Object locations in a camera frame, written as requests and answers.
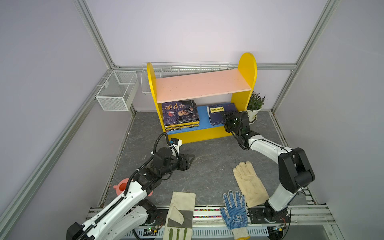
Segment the blue thread-bound book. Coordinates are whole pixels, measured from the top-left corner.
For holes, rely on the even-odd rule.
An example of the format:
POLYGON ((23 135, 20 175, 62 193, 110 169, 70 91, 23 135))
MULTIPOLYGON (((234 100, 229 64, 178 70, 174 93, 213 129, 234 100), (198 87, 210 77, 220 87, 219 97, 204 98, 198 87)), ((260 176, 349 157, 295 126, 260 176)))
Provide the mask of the blue thread-bound book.
POLYGON ((223 119, 223 114, 229 112, 238 112, 234 103, 223 103, 207 106, 209 119, 211 122, 219 122, 223 119))
POLYGON ((218 125, 223 125, 225 123, 225 120, 220 119, 220 120, 212 120, 210 119, 210 124, 212 126, 218 126, 218 125))

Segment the black book gold lettering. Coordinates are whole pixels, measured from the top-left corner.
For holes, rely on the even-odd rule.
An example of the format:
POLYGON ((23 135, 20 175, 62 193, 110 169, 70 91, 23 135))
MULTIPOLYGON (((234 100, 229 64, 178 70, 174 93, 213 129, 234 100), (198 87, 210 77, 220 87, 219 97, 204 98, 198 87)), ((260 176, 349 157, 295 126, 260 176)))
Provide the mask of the black book gold lettering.
POLYGON ((165 130, 166 130, 166 132, 178 131, 178 130, 183 130, 183 129, 188 129, 188 128, 196 128, 199 125, 200 125, 199 122, 190 123, 188 125, 171 125, 171 126, 165 126, 165 130))

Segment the purple portrait book front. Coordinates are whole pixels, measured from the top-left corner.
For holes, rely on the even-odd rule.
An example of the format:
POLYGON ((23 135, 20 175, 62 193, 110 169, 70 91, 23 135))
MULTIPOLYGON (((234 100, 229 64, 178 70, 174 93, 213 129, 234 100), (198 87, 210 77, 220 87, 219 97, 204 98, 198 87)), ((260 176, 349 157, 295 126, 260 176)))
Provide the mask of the purple portrait book front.
POLYGON ((162 103, 162 111, 166 127, 200 121, 198 108, 194 100, 162 103))

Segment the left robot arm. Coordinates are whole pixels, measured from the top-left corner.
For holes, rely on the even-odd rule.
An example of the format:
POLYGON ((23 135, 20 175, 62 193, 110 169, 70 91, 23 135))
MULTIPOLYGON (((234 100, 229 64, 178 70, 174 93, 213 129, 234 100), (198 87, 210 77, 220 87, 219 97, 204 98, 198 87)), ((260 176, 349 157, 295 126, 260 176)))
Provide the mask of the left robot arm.
POLYGON ((66 233, 68 240, 119 240, 141 225, 157 221, 157 207, 148 195, 176 170, 186 171, 195 155, 181 154, 182 140, 166 137, 167 146, 154 143, 150 158, 129 177, 126 188, 109 205, 83 224, 75 222, 66 233))

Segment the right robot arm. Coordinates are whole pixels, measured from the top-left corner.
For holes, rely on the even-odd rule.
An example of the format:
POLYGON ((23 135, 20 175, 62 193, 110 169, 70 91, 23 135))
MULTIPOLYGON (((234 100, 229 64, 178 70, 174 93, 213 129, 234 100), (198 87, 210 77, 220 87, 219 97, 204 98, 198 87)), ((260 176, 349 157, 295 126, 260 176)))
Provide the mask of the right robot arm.
POLYGON ((242 150, 253 150, 278 165, 279 186, 269 196, 251 162, 241 162, 233 173, 249 208, 264 205, 268 221, 282 215, 296 194, 315 180, 315 174, 305 151, 289 148, 264 138, 251 130, 247 112, 223 114, 226 132, 231 133, 242 150))

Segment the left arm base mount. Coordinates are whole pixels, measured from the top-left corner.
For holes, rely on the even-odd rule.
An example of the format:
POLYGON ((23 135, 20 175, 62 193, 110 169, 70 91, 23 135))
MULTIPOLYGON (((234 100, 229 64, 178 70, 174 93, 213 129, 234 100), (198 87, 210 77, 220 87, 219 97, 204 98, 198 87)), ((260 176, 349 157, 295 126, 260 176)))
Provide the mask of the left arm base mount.
POLYGON ((149 219, 141 226, 132 230, 136 240, 154 240, 160 237, 160 231, 165 226, 167 210, 160 209, 149 215, 149 219))

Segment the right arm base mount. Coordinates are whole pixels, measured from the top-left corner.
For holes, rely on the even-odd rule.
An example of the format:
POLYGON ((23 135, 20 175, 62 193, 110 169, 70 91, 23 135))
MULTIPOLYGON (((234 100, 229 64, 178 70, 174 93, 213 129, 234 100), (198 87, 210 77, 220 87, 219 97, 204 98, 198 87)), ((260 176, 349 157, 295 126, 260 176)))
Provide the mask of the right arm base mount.
POLYGON ((275 212, 272 208, 264 206, 249 208, 248 217, 252 224, 288 224, 291 222, 291 216, 288 208, 275 212))

